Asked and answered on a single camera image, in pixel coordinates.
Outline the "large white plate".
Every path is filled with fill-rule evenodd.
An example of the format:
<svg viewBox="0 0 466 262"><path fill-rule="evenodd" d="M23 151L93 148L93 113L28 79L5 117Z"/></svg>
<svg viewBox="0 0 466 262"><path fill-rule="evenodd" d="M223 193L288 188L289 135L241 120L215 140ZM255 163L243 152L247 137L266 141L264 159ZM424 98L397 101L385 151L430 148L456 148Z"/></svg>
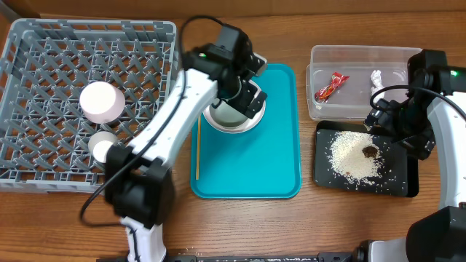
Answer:
<svg viewBox="0 0 466 262"><path fill-rule="evenodd" d="M253 129L262 119L264 113L265 113L265 109L266 109L266 102L263 106L263 108L252 118L252 119L248 119L244 124L241 124L240 126L238 127L233 127L233 128L228 128L228 127L222 127L221 125L215 123L212 119L212 117L210 116L210 112L209 112L209 107L211 105L209 105L203 112L202 112L202 115L204 116L204 118L207 120L207 122L215 129L217 129L218 131L221 131L221 132L225 132L225 133L231 133L231 134L234 134L234 133L241 133L241 132L247 132L248 130L251 130Z"/></svg>

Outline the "grey bowl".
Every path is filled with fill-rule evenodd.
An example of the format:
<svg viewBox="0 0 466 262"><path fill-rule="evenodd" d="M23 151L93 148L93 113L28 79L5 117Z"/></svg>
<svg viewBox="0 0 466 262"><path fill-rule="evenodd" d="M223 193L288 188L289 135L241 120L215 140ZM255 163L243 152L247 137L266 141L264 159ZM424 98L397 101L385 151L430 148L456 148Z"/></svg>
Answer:
<svg viewBox="0 0 466 262"><path fill-rule="evenodd" d="M210 106L209 112L213 121L222 127L238 127L248 120L248 117L241 114L225 102L221 102L217 108Z"/></svg>

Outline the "white tissue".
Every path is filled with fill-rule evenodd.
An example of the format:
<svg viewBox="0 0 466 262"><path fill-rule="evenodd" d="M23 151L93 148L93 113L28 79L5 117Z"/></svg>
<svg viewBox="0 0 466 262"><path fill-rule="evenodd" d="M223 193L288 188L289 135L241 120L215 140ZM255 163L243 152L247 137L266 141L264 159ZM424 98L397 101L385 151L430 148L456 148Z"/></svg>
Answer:
<svg viewBox="0 0 466 262"><path fill-rule="evenodd" d="M380 70L374 70L371 73L371 82L372 82L371 95L374 95L376 92L384 89L384 86L382 85L382 72ZM378 94L373 99L373 103L376 104L383 97L384 97L384 93Z"/></svg>

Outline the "rice pile with food scrap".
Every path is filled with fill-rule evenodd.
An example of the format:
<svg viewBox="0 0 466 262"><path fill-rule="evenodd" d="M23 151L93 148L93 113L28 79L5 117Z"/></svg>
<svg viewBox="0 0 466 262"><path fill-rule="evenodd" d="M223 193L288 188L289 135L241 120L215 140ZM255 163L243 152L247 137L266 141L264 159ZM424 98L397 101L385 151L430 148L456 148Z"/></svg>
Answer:
<svg viewBox="0 0 466 262"><path fill-rule="evenodd" d="M373 138L373 135L361 132L336 132L328 147L328 160L334 175L351 184L374 185L374 179L382 177L379 170L385 160Z"/></svg>

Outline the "red snack wrapper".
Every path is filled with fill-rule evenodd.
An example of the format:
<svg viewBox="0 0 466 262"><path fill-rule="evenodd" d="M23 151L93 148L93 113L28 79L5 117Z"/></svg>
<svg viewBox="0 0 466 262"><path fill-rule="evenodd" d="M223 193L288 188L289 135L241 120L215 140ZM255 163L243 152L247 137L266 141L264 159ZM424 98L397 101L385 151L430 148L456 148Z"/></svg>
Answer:
<svg viewBox="0 0 466 262"><path fill-rule="evenodd" d="M329 97L337 91L350 77L339 72L334 72L331 75L331 82L328 86L321 88L314 94L314 99L318 103L326 103Z"/></svg>

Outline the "small pink plate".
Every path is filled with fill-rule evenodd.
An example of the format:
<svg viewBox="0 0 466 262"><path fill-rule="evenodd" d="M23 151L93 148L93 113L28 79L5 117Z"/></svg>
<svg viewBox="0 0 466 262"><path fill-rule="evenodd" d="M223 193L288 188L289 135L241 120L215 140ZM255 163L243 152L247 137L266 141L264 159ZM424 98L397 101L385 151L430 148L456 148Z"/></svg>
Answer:
<svg viewBox="0 0 466 262"><path fill-rule="evenodd" d="M93 123L105 124L119 118L125 107L125 97L107 82L88 84L79 96L85 117Z"/></svg>

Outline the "white paper cup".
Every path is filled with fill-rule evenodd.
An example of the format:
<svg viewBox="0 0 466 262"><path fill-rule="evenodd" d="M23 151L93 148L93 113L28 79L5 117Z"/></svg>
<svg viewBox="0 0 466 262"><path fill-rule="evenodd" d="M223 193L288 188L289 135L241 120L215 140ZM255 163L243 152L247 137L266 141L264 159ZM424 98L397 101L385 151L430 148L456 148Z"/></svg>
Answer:
<svg viewBox="0 0 466 262"><path fill-rule="evenodd" d="M110 132L97 132L90 137L88 149L96 161L105 164L108 150L116 144L117 141L117 136Z"/></svg>

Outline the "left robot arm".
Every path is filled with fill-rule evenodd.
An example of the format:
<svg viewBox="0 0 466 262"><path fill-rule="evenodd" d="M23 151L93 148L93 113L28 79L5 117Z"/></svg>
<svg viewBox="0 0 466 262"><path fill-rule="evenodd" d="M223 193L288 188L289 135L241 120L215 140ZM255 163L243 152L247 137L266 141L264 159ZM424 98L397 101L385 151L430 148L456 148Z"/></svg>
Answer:
<svg viewBox="0 0 466 262"><path fill-rule="evenodd" d="M252 77L266 68L247 34L223 25L213 44L182 56L183 69L162 107L127 146L111 146L104 197L121 218L130 246L127 261L165 261L162 224L175 199L171 168L198 117L224 105L243 115L245 129L264 115L267 98Z"/></svg>

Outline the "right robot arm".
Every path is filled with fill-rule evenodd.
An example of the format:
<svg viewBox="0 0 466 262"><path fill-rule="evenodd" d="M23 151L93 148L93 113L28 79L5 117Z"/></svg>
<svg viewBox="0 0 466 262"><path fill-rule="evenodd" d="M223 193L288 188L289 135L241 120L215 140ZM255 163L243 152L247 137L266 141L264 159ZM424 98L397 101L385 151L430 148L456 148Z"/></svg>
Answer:
<svg viewBox="0 0 466 262"><path fill-rule="evenodd" d="M405 101L370 98L367 129L381 127L408 154L426 159L438 151L438 211L414 223L405 237L363 242L354 261L465 260L465 69L446 53L424 49L408 60Z"/></svg>

